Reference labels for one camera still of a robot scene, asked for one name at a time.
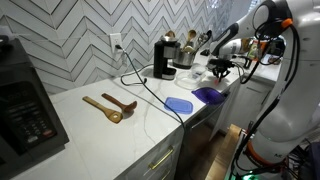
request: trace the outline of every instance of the white countertop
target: white countertop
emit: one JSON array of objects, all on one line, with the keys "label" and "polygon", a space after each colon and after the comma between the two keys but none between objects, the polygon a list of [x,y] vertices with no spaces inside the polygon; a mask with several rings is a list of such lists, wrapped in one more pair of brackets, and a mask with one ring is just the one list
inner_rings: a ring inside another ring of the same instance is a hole
[{"label": "white countertop", "polygon": [[[195,63],[205,65],[207,60],[208,57],[197,55]],[[148,79],[146,85],[160,99],[165,101],[167,97],[175,97],[192,102],[192,114],[179,114],[184,122],[205,106],[191,90],[177,86],[174,81],[154,78],[152,69],[153,66],[150,66],[140,75]],[[279,66],[260,66],[256,75],[274,81],[278,72]],[[213,87],[221,92],[238,77],[238,70],[232,68],[231,73],[216,85],[216,78],[211,72],[206,72],[199,86]],[[124,80],[127,83],[138,82],[136,75],[125,77]],[[121,112],[119,107],[101,97],[102,93],[124,104],[137,101],[138,106],[133,114],[124,114],[124,119],[114,124],[100,110],[82,100],[83,96],[89,96],[105,107]],[[114,179],[180,126],[177,117],[167,111],[142,85],[123,86],[120,78],[106,79],[50,98],[70,142],[63,151],[13,179]]]}]

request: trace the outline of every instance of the microwave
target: microwave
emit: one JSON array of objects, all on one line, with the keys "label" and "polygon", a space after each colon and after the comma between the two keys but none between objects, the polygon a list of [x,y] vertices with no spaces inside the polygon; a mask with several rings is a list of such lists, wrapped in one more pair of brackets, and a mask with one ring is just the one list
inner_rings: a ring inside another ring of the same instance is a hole
[{"label": "microwave", "polygon": [[64,149],[67,133],[20,41],[0,49],[0,179]]}]

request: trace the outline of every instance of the coffee machine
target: coffee machine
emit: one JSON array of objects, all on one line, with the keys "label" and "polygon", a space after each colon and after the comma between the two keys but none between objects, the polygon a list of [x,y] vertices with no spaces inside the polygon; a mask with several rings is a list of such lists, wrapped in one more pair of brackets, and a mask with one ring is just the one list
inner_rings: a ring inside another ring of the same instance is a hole
[{"label": "coffee machine", "polygon": [[153,76],[165,80],[175,78],[176,69],[168,67],[168,59],[176,58],[180,43],[173,37],[163,36],[154,44]]}]

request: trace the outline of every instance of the backsplash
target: backsplash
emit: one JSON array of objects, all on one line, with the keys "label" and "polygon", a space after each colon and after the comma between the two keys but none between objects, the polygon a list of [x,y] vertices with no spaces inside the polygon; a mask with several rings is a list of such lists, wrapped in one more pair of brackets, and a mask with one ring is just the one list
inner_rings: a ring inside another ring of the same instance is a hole
[{"label": "backsplash", "polygon": [[132,71],[114,60],[110,34],[121,33],[136,68],[153,63],[154,43],[173,30],[226,28],[233,0],[0,0],[0,25],[22,42],[49,94]]}]

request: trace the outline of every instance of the white cabinet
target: white cabinet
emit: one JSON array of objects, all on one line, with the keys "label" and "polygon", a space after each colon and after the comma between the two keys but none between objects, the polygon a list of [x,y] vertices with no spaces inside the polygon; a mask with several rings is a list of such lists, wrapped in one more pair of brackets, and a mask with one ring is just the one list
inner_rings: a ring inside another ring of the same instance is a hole
[{"label": "white cabinet", "polygon": [[253,76],[246,84],[240,84],[239,80],[235,83],[218,120],[224,132],[231,124],[246,129],[250,121],[255,122],[275,84],[257,76]]},{"label": "white cabinet", "polygon": [[116,180],[173,179],[183,133],[180,126],[122,172]]}]

